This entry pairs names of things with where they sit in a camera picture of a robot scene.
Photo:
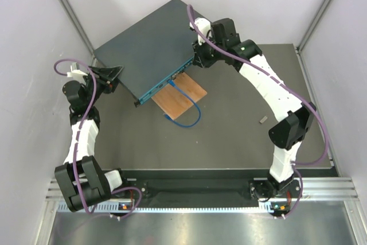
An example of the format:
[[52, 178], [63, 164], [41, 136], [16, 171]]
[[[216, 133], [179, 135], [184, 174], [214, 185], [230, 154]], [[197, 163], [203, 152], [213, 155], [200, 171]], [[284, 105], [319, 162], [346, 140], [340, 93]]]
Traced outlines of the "silver SFP module right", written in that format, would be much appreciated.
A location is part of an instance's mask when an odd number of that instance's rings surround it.
[[264, 123], [266, 120], [268, 119], [267, 116], [264, 116], [263, 118], [261, 118], [261, 120], [259, 120], [259, 123], [262, 124]]

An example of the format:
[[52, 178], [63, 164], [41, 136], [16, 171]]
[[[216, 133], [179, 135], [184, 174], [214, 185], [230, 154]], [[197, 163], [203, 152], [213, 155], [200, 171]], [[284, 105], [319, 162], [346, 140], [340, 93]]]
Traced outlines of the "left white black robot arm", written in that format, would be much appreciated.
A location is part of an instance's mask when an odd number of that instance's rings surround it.
[[100, 115], [95, 102], [101, 94], [113, 93], [123, 67], [88, 67], [86, 72], [71, 65], [66, 73], [70, 81], [62, 92], [69, 103], [72, 130], [71, 145], [64, 163], [54, 170], [61, 193], [72, 212], [111, 198], [112, 193], [124, 197], [130, 183], [122, 178], [119, 169], [104, 172], [95, 159], [95, 142], [100, 129]]

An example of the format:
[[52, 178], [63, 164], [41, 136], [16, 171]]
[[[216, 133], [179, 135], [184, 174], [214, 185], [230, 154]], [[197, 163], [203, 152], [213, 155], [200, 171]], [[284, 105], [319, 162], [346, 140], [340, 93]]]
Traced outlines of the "dark blue network switch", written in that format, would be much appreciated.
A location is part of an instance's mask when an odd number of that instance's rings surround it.
[[122, 66], [119, 82], [140, 106], [193, 59], [197, 33], [189, 28], [187, 4], [170, 0], [94, 51], [106, 67]]

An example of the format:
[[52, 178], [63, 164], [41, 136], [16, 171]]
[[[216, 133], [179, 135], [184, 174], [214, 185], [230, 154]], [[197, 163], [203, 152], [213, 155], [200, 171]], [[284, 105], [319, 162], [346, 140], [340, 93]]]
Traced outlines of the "right aluminium frame post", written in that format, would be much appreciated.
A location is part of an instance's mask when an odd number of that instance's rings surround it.
[[314, 32], [316, 31], [317, 27], [321, 23], [323, 17], [325, 16], [329, 6], [331, 5], [333, 0], [322, 0], [317, 12], [313, 16], [309, 26], [306, 29], [306, 32], [302, 36], [302, 39], [298, 46], [296, 46], [296, 53], [300, 55], [302, 51], [305, 49], [307, 43], [309, 42], [310, 38], [313, 36]]

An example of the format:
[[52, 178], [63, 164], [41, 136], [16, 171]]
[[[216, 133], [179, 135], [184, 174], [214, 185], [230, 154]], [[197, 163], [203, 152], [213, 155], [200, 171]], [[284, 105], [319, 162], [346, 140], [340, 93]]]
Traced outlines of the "left aluminium frame post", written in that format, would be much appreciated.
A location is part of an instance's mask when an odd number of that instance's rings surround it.
[[92, 43], [90, 39], [88, 38], [80, 20], [78, 19], [78, 16], [75, 13], [70, 1], [69, 0], [58, 0], [58, 1], [60, 2], [61, 6], [63, 7], [65, 13], [67, 14], [69, 20], [71, 21], [72, 25], [76, 29], [78, 35], [80, 36], [86, 48], [88, 49], [89, 53], [93, 55], [94, 48], [92, 46]]

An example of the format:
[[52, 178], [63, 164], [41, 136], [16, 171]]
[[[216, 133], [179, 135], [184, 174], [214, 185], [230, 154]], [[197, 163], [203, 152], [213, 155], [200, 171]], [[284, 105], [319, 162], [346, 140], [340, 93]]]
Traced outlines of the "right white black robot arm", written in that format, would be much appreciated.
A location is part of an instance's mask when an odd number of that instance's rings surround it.
[[274, 153], [267, 188], [270, 196], [282, 196], [294, 179], [292, 163], [314, 114], [281, 87], [283, 81], [272, 70], [262, 50], [254, 41], [240, 39], [232, 19], [210, 22], [196, 18], [189, 28], [197, 33], [193, 65], [209, 68], [217, 61], [225, 61], [254, 86], [274, 114], [277, 124], [268, 132]]

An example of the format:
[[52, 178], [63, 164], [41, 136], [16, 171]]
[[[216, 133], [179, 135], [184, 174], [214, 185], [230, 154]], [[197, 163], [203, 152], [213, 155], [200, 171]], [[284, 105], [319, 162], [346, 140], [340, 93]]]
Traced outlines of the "aluminium frame post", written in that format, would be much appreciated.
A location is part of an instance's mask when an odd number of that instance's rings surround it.
[[302, 36], [302, 39], [298, 46], [296, 46], [296, 53], [300, 55], [302, 51], [305, 49], [307, 43], [309, 42], [310, 38], [313, 36], [314, 32], [316, 31], [317, 27], [321, 23], [323, 17], [325, 16], [329, 6], [331, 5], [333, 0], [322, 0], [317, 12], [313, 16], [309, 26], [306, 29], [306, 32]]
[[72, 25], [76, 29], [78, 35], [80, 36], [86, 48], [88, 49], [89, 53], [93, 55], [94, 48], [92, 46], [92, 43], [90, 39], [88, 38], [80, 20], [78, 19], [78, 16], [75, 13], [70, 1], [69, 0], [58, 0], [58, 1], [60, 2], [61, 6], [63, 7], [65, 13], [67, 14], [69, 20], [71, 21]]

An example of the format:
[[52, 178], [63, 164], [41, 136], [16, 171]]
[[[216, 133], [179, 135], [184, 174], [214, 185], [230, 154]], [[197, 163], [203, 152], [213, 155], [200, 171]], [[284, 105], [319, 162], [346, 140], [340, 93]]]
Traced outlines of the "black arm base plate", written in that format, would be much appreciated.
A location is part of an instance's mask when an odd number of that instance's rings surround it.
[[140, 189], [140, 207], [253, 207], [259, 199], [297, 199], [299, 181], [277, 184], [267, 169], [123, 170], [123, 186]]

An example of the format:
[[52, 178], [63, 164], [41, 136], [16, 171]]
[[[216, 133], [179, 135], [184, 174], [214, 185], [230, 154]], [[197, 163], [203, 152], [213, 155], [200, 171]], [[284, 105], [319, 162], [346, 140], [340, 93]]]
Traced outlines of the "wooden board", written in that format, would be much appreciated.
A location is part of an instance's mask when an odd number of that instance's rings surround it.
[[195, 103], [206, 96], [207, 92], [186, 73], [180, 73], [173, 82], [176, 87], [173, 87], [171, 84], [166, 84], [152, 97], [152, 100], [165, 114], [171, 119], [176, 120], [189, 108], [194, 106], [177, 88], [183, 91]]

